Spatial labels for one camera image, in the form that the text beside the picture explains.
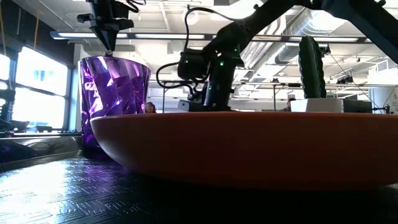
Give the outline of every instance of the orange bowl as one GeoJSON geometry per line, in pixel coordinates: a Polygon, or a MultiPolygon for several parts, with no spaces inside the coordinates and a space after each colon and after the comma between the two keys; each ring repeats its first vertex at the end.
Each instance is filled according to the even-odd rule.
{"type": "Polygon", "coordinates": [[[175,113],[91,120],[116,162],[199,184],[280,190],[372,189],[398,182],[398,116],[175,113]]]}

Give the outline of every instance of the cactus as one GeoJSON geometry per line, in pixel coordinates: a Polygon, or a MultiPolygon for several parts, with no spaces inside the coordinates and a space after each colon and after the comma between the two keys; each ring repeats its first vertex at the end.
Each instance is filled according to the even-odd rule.
{"type": "Polygon", "coordinates": [[[326,98],[322,53],[313,37],[303,37],[298,53],[304,97],[326,98]]]}

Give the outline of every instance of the faceted purple glass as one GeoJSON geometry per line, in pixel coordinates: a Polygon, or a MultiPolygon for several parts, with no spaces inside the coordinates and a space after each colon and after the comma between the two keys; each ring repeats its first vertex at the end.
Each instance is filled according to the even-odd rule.
{"type": "Polygon", "coordinates": [[[79,66],[83,145],[99,147],[90,119],[144,113],[150,69],[138,62],[102,56],[81,59],[79,66]]]}

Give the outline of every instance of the table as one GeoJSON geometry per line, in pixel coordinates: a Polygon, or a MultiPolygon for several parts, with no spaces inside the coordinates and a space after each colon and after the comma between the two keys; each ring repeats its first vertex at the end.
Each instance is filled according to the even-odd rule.
{"type": "Polygon", "coordinates": [[[0,223],[397,223],[398,185],[358,192],[226,189],[68,152],[0,165],[0,223]]]}

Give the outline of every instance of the person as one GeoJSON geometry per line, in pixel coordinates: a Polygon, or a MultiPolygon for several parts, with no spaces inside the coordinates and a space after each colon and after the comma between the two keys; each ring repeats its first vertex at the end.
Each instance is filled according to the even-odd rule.
{"type": "Polygon", "coordinates": [[[148,102],[145,105],[145,113],[156,113],[155,104],[153,104],[152,102],[148,102]]]}
{"type": "Polygon", "coordinates": [[[279,111],[283,111],[283,112],[292,112],[292,107],[291,107],[290,102],[295,101],[295,100],[296,100],[295,98],[290,98],[290,99],[288,99],[288,100],[287,100],[287,107],[284,108],[284,109],[281,109],[281,110],[279,110],[279,111]]]}

